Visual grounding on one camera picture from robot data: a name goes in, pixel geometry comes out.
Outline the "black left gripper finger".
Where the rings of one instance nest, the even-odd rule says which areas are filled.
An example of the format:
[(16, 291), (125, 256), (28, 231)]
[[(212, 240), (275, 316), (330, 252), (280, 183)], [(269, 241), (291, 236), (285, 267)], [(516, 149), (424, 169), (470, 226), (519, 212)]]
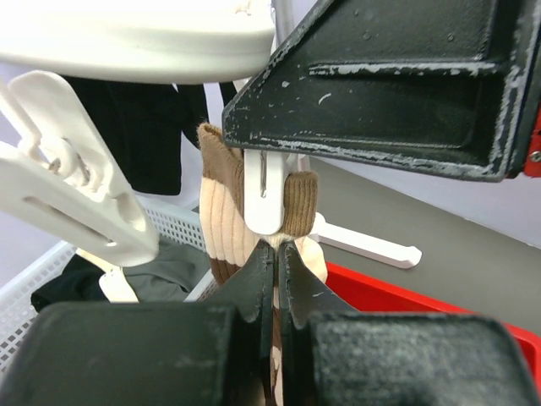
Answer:
[(537, 1), (318, 1), (222, 114), (228, 145), (467, 181), (527, 161)]
[(276, 254), (286, 405), (534, 405), (515, 340), (482, 315), (370, 313)]
[(275, 252), (259, 242), (211, 297), (63, 303), (32, 324), (4, 405), (270, 405)]

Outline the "brown cream striped sock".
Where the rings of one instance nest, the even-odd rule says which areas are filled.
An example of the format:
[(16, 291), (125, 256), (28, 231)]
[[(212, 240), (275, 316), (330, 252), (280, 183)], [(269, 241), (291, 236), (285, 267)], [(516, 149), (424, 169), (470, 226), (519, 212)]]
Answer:
[(315, 405), (318, 313), (335, 296), (320, 245), (311, 239), (318, 198), (313, 172), (286, 177), (276, 233), (244, 219), (244, 153), (221, 131), (199, 126), (203, 177), (199, 218), (216, 294), (199, 304), (199, 330), (216, 351), (214, 405)]

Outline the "white clip hanger frame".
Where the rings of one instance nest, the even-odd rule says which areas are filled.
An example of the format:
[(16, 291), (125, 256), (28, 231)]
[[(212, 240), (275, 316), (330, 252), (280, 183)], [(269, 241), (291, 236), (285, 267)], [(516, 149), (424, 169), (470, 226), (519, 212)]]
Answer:
[(1, 59), (68, 76), (202, 84), (257, 74), (266, 1), (3, 1)]

